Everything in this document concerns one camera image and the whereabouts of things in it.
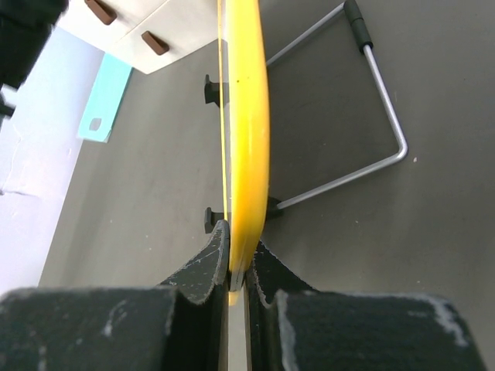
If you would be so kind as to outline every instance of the black rubber cap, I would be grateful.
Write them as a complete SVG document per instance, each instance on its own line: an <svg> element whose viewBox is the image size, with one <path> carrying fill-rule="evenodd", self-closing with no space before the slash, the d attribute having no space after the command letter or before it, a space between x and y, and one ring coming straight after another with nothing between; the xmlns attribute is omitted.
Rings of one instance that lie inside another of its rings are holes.
<svg viewBox="0 0 495 371"><path fill-rule="evenodd" d="M344 2L343 10L346 13L350 28L353 30L354 38L359 51L363 53L366 45L373 49L373 42L371 41L370 33L366 28L366 23L364 23L363 15L361 14L361 10L359 9L356 1L347 0Z"/></svg>

